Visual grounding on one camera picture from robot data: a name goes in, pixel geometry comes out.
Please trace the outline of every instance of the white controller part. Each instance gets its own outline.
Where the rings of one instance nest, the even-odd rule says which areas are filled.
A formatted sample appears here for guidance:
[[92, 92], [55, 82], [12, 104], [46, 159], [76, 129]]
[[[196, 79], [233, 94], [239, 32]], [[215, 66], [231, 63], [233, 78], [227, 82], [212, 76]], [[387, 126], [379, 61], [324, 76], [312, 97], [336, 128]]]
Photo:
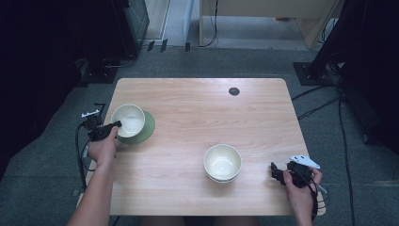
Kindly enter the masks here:
[[317, 163], [313, 162], [309, 157], [305, 155], [294, 155], [291, 156], [290, 159], [296, 162], [297, 164], [320, 169], [320, 166]]
[[91, 115], [94, 115], [94, 114], [97, 114], [97, 113], [100, 113], [100, 111], [97, 109], [96, 111], [93, 111], [93, 112], [88, 112], [88, 113], [86, 113], [86, 114], [82, 114], [82, 118], [84, 118], [84, 117], [88, 117], [88, 116], [91, 116]]

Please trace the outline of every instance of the green plate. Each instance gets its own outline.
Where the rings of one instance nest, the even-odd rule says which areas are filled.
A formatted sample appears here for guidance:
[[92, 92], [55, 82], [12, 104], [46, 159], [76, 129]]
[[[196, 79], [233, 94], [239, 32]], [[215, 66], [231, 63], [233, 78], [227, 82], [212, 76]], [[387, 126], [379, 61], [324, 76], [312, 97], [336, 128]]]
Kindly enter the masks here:
[[146, 122], [144, 123], [143, 130], [141, 130], [141, 132], [138, 135], [130, 138], [118, 136], [118, 140], [120, 142], [124, 144], [134, 145], [145, 141], [152, 135], [153, 130], [155, 129], [155, 119], [147, 111], [143, 110], [143, 112], [146, 117]]

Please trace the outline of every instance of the gray carpet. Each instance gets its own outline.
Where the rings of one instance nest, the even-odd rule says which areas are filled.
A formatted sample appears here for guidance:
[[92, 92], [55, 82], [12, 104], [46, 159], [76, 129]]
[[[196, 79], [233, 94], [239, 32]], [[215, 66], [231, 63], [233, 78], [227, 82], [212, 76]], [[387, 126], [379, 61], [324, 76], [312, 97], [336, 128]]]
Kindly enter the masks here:
[[[280, 77], [290, 94], [301, 87], [293, 62], [312, 61], [311, 51], [198, 49], [159, 47], [143, 50], [131, 65], [119, 69], [114, 84], [75, 88], [56, 112], [43, 135], [14, 156], [0, 184], [0, 225], [65, 225], [80, 187], [74, 150], [74, 132], [80, 114], [93, 103], [109, 103], [122, 77]], [[299, 116], [338, 96], [335, 88], [317, 91], [294, 101]], [[389, 181], [399, 156], [384, 146], [362, 142], [361, 127], [349, 105], [343, 103], [349, 168], [352, 176], [357, 225], [398, 225], [398, 184]], [[299, 121], [311, 158], [322, 167], [330, 204], [315, 225], [351, 225], [348, 180], [338, 102]], [[138, 217], [122, 217], [118, 225], [137, 225]], [[260, 217], [262, 225], [294, 225], [291, 217]]]

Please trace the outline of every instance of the table top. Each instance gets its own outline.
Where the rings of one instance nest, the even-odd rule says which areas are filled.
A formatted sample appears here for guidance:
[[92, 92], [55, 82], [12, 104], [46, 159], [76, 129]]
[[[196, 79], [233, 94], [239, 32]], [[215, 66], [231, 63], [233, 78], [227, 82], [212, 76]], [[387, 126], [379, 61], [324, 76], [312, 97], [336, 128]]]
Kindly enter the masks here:
[[[230, 95], [230, 88], [240, 93]], [[285, 187], [271, 178], [270, 163], [285, 170], [290, 155], [308, 151], [284, 80], [124, 78], [105, 123], [125, 104], [152, 114], [155, 129], [136, 145], [117, 141], [111, 215], [292, 214]], [[207, 150], [220, 143], [242, 156], [240, 173], [226, 184], [211, 180], [203, 167]]]

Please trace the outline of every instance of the wrist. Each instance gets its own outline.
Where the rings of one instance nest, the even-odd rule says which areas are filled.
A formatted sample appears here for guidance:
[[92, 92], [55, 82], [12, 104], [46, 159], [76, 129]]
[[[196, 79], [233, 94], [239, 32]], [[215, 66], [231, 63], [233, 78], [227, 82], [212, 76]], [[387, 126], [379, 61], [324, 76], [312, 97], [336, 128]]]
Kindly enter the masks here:
[[111, 170], [115, 167], [117, 164], [117, 159], [115, 157], [108, 157], [105, 159], [99, 159], [97, 161], [97, 169], [105, 169], [105, 170]]
[[295, 222], [297, 226], [312, 226], [311, 216], [295, 215]]

